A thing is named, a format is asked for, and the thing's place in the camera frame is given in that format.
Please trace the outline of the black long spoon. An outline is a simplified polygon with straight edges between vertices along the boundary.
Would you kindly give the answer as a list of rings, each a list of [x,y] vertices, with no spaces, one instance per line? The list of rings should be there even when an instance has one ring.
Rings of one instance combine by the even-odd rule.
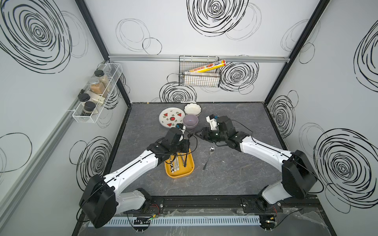
[[[183,166],[186,168],[187,167],[187,156],[188,154],[186,153],[185,155],[183,155]]]

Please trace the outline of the cow pattern handle spoon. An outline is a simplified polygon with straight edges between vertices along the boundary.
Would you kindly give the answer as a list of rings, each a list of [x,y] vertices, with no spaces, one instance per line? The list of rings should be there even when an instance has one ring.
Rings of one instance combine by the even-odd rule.
[[[179,158],[175,157],[175,159],[173,161],[173,171],[177,172],[179,170],[179,168],[180,168]]]

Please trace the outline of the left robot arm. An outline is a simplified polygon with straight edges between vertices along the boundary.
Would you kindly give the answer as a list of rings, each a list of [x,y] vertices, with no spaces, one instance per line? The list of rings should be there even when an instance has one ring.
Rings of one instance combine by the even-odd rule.
[[[190,142],[185,139],[185,133],[182,128],[170,128],[164,137],[150,144],[141,155],[122,168],[103,177],[96,174],[89,179],[79,207],[95,228],[106,225],[116,214],[148,208],[151,196],[144,189],[128,193],[124,190],[171,156],[187,153]]]

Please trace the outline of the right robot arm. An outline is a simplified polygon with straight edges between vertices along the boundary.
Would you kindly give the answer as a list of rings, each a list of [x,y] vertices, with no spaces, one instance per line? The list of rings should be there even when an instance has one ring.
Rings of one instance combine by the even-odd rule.
[[[210,115],[206,121],[209,126],[196,131],[195,136],[214,144],[223,142],[227,147],[256,157],[281,172],[280,181],[259,192],[256,205],[260,211],[267,211],[287,198],[305,199],[317,183],[318,176],[304,152],[279,149],[246,132],[237,131],[233,120],[227,116]]]

